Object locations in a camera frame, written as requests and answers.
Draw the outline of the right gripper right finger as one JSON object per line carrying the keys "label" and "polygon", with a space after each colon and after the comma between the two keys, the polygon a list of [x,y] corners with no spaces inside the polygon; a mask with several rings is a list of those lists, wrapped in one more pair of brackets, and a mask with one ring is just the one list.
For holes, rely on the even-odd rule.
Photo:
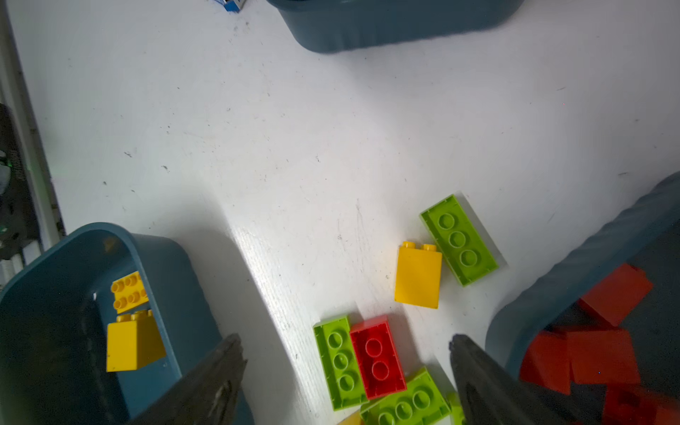
{"label": "right gripper right finger", "polygon": [[508,375],[469,336],[449,343],[450,362],[468,424],[576,424],[566,407],[546,404],[530,387]]}

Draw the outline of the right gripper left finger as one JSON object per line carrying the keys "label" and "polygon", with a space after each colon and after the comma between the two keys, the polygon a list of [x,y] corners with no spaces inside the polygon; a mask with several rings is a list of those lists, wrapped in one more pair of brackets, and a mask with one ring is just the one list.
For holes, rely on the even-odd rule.
{"label": "right gripper left finger", "polygon": [[231,334],[131,424],[246,424],[241,389],[247,360]]}

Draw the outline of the green lego brick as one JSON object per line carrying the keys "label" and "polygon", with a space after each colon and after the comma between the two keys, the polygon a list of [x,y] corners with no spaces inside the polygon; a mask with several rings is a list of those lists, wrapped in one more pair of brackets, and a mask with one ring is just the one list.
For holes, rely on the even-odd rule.
{"label": "green lego brick", "polygon": [[420,217],[462,286],[471,285],[499,268],[455,196],[432,205]]}
{"label": "green lego brick", "polygon": [[407,378],[407,389],[373,400],[361,407],[364,424],[436,424],[451,414],[451,407],[423,367]]}
{"label": "green lego brick", "polygon": [[348,315],[320,322],[313,327],[334,411],[357,407],[368,401],[350,330]]}

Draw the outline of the small yellow lego brick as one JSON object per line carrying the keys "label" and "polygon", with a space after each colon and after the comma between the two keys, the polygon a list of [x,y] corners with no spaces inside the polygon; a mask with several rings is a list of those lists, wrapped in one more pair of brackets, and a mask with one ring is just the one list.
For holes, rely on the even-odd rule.
{"label": "small yellow lego brick", "polygon": [[106,371],[144,368],[166,356],[152,310],[120,315],[107,327]]}

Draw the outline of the red lego brick joined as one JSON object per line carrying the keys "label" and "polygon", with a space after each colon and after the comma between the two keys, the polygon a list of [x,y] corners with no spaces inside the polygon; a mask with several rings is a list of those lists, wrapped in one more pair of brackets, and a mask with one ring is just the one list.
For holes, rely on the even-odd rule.
{"label": "red lego brick joined", "polygon": [[581,330],[566,334],[575,384],[640,384],[632,338],[625,329]]}

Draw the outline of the red lego brick large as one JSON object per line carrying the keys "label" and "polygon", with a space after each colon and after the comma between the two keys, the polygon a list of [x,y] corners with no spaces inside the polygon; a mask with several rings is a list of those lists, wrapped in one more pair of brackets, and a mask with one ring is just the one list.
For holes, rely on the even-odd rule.
{"label": "red lego brick large", "polygon": [[679,423],[679,401],[639,386],[608,386],[603,424]]}

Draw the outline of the long yellow lego brick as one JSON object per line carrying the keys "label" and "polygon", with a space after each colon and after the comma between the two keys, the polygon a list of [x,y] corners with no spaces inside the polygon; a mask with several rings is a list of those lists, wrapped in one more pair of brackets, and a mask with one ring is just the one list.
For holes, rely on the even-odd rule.
{"label": "long yellow lego brick", "polygon": [[138,271],[114,281],[111,293],[114,295],[113,308],[118,315],[149,302],[143,279]]}

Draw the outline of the yellow lego brick front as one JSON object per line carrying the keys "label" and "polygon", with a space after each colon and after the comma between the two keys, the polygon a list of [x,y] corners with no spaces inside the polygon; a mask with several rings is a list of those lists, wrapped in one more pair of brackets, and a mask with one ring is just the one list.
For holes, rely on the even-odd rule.
{"label": "yellow lego brick front", "polygon": [[350,416],[343,419],[343,421],[340,421],[338,425],[364,425],[364,421],[361,419],[361,412],[354,412]]}

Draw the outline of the red lego brick back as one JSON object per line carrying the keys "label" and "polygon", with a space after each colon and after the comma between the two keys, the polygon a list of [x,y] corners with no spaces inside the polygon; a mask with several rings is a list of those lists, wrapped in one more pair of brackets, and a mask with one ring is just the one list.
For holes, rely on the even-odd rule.
{"label": "red lego brick back", "polygon": [[646,273],[623,264],[580,297],[577,305],[606,326],[617,328],[653,290]]}

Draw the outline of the green lego brick back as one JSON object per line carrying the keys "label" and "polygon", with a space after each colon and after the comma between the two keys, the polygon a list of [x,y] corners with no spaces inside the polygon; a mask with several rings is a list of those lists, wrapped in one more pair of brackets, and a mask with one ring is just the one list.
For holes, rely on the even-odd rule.
{"label": "green lego brick back", "polygon": [[420,217],[462,286],[471,285],[499,268],[455,196],[432,205]]}

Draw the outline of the small green lego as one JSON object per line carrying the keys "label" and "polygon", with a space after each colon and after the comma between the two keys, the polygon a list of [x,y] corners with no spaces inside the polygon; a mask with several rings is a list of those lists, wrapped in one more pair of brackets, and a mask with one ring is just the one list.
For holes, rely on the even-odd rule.
{"label": "small green lego", "polygon": [[447,395],[447,401],[451,409],[451,424],[452,425],[466,425],[466,417],[463,412],[460,396],[457,392],[451,392]]}

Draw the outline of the teal bin front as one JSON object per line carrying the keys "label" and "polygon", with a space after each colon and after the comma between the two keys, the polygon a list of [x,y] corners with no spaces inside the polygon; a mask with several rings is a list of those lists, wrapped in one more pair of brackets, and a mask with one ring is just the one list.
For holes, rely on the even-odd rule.
{"label": "teal bin front", "polygon": [[[165,355],[106,369],[114,281],[138,273]],[[162,398],[222,337],[177,242],[91,223],[26,266],[1,293],[1,421],[125,424]]]}

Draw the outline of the teal bin back right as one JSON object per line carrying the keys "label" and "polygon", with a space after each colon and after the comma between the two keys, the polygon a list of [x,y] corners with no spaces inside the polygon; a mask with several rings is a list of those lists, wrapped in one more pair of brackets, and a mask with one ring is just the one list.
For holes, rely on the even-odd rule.
{"label": "teal bin back right", "polygon": [[503,307],[457,383],[475,424],[678,423],[678,175]]}

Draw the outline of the marker pen box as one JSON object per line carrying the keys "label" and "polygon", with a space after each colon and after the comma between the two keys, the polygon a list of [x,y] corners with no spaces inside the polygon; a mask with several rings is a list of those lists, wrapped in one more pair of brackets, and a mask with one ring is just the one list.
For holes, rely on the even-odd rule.
{"label": "marker pen box", "polygon": [[214,0],[227,12],[239,13],[243,10],[246,0]]}

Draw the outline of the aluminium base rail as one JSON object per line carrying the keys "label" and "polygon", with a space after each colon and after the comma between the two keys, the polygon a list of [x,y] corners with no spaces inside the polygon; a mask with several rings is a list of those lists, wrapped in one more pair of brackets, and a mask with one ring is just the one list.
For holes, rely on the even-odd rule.
{"label": "aluminium base rail", "polygon": [[1,285],[65,236],[42,135],[31,104],[9,3],[1,3]]}

